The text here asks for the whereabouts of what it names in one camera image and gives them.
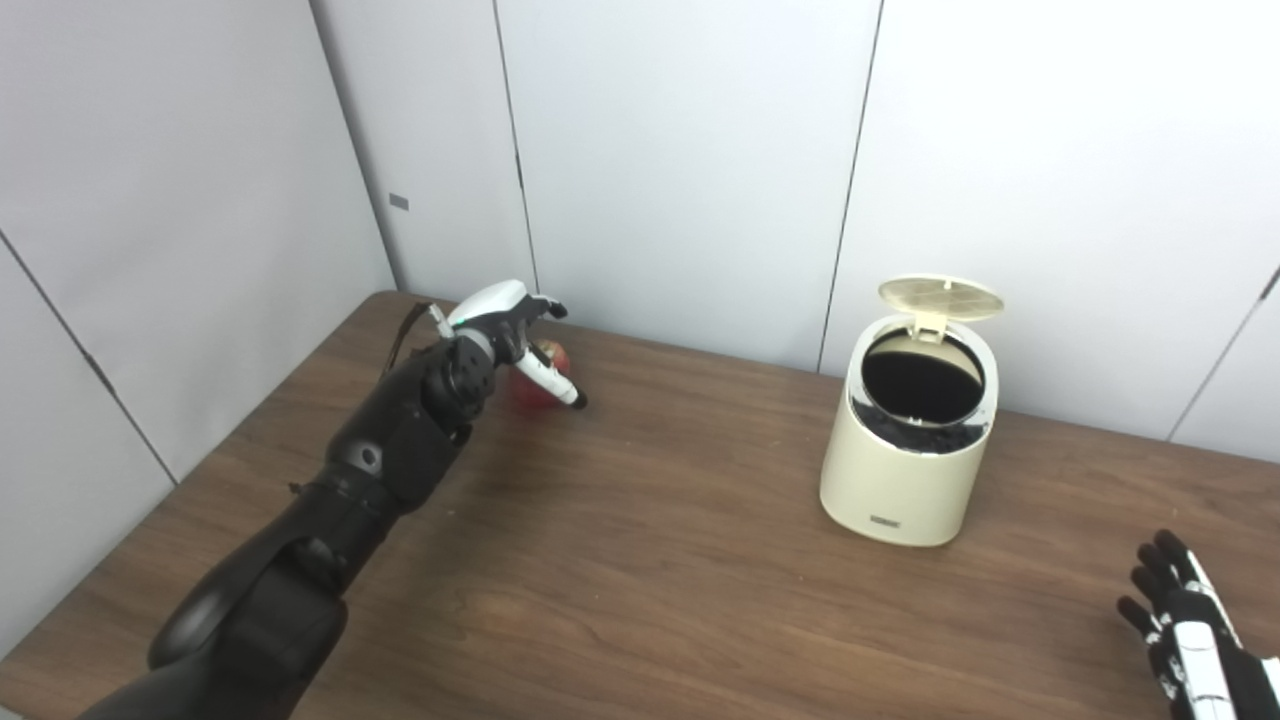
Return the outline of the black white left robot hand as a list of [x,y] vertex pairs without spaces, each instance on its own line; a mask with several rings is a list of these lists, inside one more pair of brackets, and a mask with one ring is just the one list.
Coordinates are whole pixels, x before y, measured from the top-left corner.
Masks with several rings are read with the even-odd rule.
[[584,409],[588,396],[529,338],[532,323],[567,315],[561,301],[529,291],[522,281],[508,279],[472,293],[448,315],[436,314],[436,329],[443,338],[470,338],[494,365],[513,366],[558,402]]

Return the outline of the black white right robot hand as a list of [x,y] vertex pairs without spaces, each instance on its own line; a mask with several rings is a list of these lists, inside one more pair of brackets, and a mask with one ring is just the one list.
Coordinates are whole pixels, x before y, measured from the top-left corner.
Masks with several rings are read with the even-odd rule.
[[1210,574],[1169,529],[1139,546],[1130,582],[1140,593],[1116,602],[1137,632],[1172,719],[1276,719],[1277,657],[1248,651]]

